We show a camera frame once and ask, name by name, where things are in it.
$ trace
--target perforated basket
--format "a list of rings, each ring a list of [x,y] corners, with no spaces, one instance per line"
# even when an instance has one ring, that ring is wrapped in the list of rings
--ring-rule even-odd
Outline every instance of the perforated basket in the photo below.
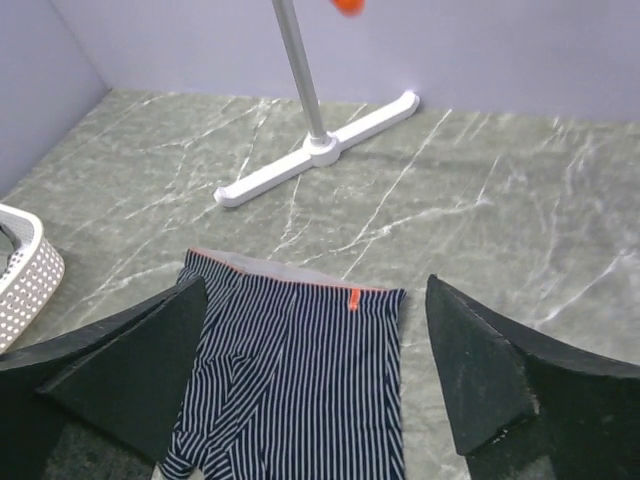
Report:
[[[0,223],[18,246],[0,276],[0,353],[20,336],[60,285],[64,261],[35,215],[0,204]]]

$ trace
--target striped boxer shorts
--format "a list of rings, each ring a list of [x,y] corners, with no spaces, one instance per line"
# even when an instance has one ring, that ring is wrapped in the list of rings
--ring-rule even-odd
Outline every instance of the striped boxer shorts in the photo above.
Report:
[[[403,290],[190,250],[205,325],[168,480],[404,478],[398,314]]]

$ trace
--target elastic waistband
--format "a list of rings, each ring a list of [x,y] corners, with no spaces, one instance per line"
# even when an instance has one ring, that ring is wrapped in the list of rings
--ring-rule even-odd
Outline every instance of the elastic waistband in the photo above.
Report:
[[[314,270],[293,267],[277,262],[259,260],[244,255],[192,248],[187,251],[185,267],[206,281],[217,285],[256,285],[262,288],[274,287],[282,293],[327,294],[345,297],[353,302],[358,300],[390,296],[401,301],[405,291],[401,289],[380,289],[336,279]]]

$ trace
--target white wall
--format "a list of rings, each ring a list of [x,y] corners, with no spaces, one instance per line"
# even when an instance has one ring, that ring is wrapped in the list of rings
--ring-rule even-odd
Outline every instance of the white wall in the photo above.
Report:
[[[270,0],[52,0],[115,87],[294,96]],[[318,93],[640,120],[638,0],[296,0]]]
[[[0,198],[106,92],[49,0],[0,0]]]

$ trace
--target orange tag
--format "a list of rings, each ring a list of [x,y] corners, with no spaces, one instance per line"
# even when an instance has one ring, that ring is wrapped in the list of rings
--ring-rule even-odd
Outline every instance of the orange tag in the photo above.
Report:
[[[360,302],[360,290],[354,288],[351,290],[351,298],[349,299],[349,310],[354,311],[358,309],[358,303]]]

